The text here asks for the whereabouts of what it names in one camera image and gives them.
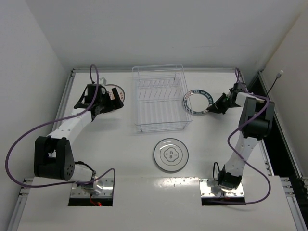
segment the white wall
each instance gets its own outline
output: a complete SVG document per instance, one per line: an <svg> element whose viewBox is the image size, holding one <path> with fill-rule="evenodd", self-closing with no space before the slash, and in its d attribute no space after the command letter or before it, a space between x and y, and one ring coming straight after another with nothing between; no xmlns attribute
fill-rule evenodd
<svg viewBox="0 0 308 231"><path fill-rule="evenodd" d="M0 6L0 230L6 230L20 186L4 168L5 156L22 133L55 118L68 73L24 0ZM18 180L33 176L34 141L51 127L26 137L13 151L10 169Z"/></svg>
<svg viewBox="0 0 308 231"><path fill-rule="evenodd" d="M269 95L275 101L298 163L308 176L308 8L266 65L263 73L268 89L280 70L284 74Z"/></svg>
<svg viewBox="0 0 308 231"><path fill-rule="evenodd" d="M26 0L70 68L182 63L249 81L306 0Z"/></svg>

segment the dish rack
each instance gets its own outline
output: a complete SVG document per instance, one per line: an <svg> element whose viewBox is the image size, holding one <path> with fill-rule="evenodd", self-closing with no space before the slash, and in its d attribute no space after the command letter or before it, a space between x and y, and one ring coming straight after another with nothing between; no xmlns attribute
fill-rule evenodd
<svg viewBox="0 0 308 231"><path fill-rule="evenodd" d="M192 122L183 105L187 86L181 64L136 66L132 73L138 131L184 129Z"/></svg>

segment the cable connector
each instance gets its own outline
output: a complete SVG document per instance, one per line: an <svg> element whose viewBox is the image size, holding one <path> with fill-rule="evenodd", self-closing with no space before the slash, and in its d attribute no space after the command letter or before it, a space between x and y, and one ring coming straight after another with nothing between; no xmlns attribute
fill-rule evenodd
<svg viewBox="0 0 308 231"><path fill-rule="evenodd" d="M283 70L280 70L280 72L277 73L276 78L280 78L283 75Z"/></svg>

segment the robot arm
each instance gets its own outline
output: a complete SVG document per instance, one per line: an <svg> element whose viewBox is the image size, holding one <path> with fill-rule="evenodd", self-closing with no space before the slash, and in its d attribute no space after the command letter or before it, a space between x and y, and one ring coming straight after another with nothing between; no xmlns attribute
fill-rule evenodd
<svg viewBox="0 0 308 231"><path fill-rule="evenodd" d="M251 123L242 127L250 118L258 113L265 101L243 92L236 83L228 95L223 94L211 107L210 112L225 113L230 107L243 107L239 122L240 137L231 158L218 174L218 185L226 189L236 189L242 180L245 161L248 160L254 147L267 136L272 127L274 103L270 102L266 110Z"/></svg>
<svg viewBox="0 0 308 231"><path fill-rule="evenodd" d="M88 84L72 115L85 110L93 99L96 84ZM116 88L112 89L115 99L111 100L106 88L99 85L98 94L92 108L80 116L62 123L59 128L46 137L38 137L35 141L34 173L37 177L59 180L90 181L94 172L81 165L75 165L71 144L95 117L101 113L110 112L123 107Z"/></svg>

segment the white table surface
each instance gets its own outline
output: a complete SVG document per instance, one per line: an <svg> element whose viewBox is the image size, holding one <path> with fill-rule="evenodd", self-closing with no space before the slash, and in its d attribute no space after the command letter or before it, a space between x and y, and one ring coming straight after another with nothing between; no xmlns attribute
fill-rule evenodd
<svg viewBox="0 0 308 231"><path fill-rule="evenodd" d="M270 177L272 193L259 204L247 206L201 206L197 178L173 184L172 177L207 178L215 161L222 167L231 156L227 137L236 129L241 108L225 115L194 118L181 131L137 133L134 126L134 94L131 73L101 73L107 84L120 85L124 107L99 115L72 145L75 161L84 161L98 174L114 167L117 179L112 207L68 207L70 186L31 189L19 231L36 230L296 230L279 177ZM185 73L187 87L203 89L214 100L235 82L234 73ZM87 73L76 73L65 115L79 99ZM153 149L162 139L176 138L188 148L189 160L180 172L164 173L154 164ZM235 145L238 135L231 140ZM249 162L267 173L257 146ZM35 178L34 184L55 182ZM266 194L267 183L254 170L244 169L246 201Z"/></svg>

